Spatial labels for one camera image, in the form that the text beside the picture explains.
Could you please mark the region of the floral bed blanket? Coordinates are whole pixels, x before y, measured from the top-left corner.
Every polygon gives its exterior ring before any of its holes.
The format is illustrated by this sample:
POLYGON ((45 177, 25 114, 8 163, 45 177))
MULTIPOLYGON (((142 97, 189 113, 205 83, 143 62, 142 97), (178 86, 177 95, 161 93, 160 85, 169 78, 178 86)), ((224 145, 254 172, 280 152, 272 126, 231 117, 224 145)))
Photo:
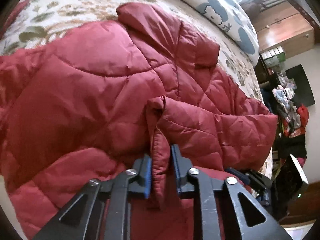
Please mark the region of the floral bed blanket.
POLYGON ((193 24, 220 45, 220 67, 232 76, 247 96, 261 100, 253 72, 253 56, 243 52, 221 27, 195 10, 202 0, 21 0, 12 12, 13 23, 1 40, 1 54, 10 55, 20 48, 44 46, 86 22, 115 18, 116 8, 126 2, 157 4, 193 24))

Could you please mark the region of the wooden wardrobe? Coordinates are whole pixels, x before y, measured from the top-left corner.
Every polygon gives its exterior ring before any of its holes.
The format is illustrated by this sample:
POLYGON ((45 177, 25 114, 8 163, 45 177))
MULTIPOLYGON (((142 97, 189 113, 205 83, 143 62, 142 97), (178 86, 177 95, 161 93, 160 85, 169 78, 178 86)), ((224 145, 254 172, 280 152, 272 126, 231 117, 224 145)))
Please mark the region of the wooden wardrobe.
POLYGON ((283 2, 261 12, 253 21, 259 53, 282 46, 286 58, 312 49, 315 28, 290 2, 283 2))

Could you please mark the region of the red quilted puffer jacket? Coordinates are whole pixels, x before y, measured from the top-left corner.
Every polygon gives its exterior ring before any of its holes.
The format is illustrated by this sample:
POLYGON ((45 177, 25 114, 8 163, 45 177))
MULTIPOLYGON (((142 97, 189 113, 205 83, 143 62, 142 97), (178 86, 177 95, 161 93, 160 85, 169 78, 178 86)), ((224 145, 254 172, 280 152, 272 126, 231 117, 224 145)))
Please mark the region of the red quilted puffer jacket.
POLYGON ((155 5, 117 15, 1 57, 1 175, 28 239, 90 179, 145 154, 151 197, 132 204, 132 239, 192 239, 170 146, 224 180, 259 170, 274 142, 277 117, 218 66, 217 43, 155 5))

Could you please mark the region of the pile of clothes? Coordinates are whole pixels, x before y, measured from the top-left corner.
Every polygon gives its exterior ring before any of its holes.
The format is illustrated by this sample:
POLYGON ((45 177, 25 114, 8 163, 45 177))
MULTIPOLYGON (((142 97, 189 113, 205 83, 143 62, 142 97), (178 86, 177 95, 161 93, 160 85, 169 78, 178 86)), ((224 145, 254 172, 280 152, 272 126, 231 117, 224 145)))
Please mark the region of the pile of clothes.
POLYGON ((309 111, 298 100, 297 85, 294 79, 276 75, 277 86, 272 89, 277 102, 277 113, 280 116, 285 137, 293 138, 306 133, 309 120, 309 111))

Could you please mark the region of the blue and white duvet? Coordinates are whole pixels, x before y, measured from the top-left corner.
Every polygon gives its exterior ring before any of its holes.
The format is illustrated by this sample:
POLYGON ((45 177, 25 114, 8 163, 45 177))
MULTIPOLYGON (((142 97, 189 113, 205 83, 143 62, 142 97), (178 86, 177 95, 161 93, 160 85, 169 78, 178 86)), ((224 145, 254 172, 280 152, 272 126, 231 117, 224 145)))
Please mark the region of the blue and white duvet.
POLYGON ((236 0, 182 0, 224 31, 255 66, 259 59, 257 33, 236 0))

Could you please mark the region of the green white storage boxes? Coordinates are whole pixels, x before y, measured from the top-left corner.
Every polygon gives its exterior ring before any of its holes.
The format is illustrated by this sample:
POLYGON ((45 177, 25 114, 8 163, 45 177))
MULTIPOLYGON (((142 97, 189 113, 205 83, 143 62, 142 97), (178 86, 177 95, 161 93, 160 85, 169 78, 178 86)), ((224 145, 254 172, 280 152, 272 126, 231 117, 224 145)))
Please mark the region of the green white storage boxes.
POLYGON ((260 54, 265 66, 272 68, 286 61, 285 51, 282 46, 277 46, 260 54))

